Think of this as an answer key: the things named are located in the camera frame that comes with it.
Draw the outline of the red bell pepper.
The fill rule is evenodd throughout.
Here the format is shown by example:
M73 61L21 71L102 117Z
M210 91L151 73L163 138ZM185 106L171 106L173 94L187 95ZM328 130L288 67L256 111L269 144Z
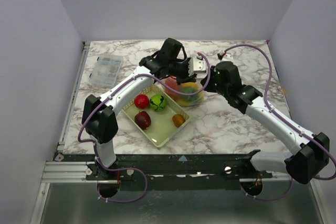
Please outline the red bell pepper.
M176 82L176 79L171 78L171 77L165 79L165 84L166 84L168 87L170 87L170 88L172 88L172 89L174 89L174 90L176 90L176 91L178 91L178 92L180 92L180 89L181 89L181 87L182 87L181 84L178 84L178 83ZM176 100L176 99L180 96L179 94L173 92L172 90L170 90L170 89L168 89L168 88L164 88L164 91L165 91L165 93L166 93L169 97L171 97L173 100Z

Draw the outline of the clear zip top bag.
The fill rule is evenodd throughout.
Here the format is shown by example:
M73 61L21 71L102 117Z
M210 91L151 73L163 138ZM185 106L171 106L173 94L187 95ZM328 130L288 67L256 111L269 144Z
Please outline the clear zip top bag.
M204 101L204 91L196 95L185 95L186 93L194 93L200 90L202 88L202 85L199 81L178 84L176 78L173 76L170 76L162 81L168 87L184 94L181 95L173 92L172 90L161 84L164 92L180 106L196 106L200 105Z

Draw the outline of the green bell pepper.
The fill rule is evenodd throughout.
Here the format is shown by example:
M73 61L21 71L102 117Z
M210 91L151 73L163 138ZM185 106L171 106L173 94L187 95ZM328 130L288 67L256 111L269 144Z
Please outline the green bell pepper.
M181 88L180 89L181 93L194 93L196 91L197 90L195 90L193 88ZM193 103L193 102L197 101L199 98L200 98L199 94L196 94L196 95L182 95L181 96L181 99L185 102L188 102L188 103Z

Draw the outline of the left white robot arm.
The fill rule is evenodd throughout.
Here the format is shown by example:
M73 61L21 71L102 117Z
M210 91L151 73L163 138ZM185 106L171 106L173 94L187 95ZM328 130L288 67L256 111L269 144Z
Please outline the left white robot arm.
M98 162L98 173L104 179L116 175L117 160L113 149L113 138L118 132L117 115L122 108L142 90L168 76L177 78L178 83L196 79L197 71L206 69L203 57L178 58L185 53L184 46L177 40L168 38L160 50L142 58L135 70L118 85L96 97L89 95L84 104L82 127L78 134L80 143L93 143Z

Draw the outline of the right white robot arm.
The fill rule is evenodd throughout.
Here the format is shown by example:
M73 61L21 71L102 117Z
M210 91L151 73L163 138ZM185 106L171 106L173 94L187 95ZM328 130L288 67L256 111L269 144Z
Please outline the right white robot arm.
M231 61L222 61L210 69L208 92L222 95L228 104L262 124L282 141L288 152L255 151L241 165L249 178L260 171L289 174L295 181L307 184L329 162L330 140L324 133L314 134L283 115L270 105L260 91L242 84L238 68Z

